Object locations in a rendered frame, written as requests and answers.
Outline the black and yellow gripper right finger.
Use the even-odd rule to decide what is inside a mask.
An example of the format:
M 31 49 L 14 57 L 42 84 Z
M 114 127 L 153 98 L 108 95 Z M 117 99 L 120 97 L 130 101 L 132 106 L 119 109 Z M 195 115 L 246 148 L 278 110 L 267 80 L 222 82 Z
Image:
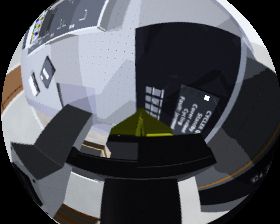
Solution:
M 172 129 L 169 126 L 148 114 L 144 108 L 141 108 L 141 117 L 142 136 L 173 135 Z

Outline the white pcr plate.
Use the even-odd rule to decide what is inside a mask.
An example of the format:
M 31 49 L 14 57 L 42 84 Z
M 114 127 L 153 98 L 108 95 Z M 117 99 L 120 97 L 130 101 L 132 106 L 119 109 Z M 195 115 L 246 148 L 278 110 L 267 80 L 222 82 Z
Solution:
M 37 94 L 38 93 L 38 88 L 36 86 L 36 83 L 35 83 L 35 80 L 34 80 L 34 77 L 33 77 L 33 74 L 31 75 L 30 79 L 29 79 L 29 83 L 31 85 L 31 89 L 33 91 L 33 94 Z M 36 95 L 35 95 L 36 96 Z

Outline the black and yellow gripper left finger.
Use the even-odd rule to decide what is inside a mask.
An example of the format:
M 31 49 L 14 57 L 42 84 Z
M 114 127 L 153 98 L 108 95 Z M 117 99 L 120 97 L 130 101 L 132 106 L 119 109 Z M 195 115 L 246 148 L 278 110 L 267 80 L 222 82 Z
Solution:
M 139 108 L 133 115 L 126 118 L 119 124 L 111 128 L 109 135 L 141 135 L 141 108 Z

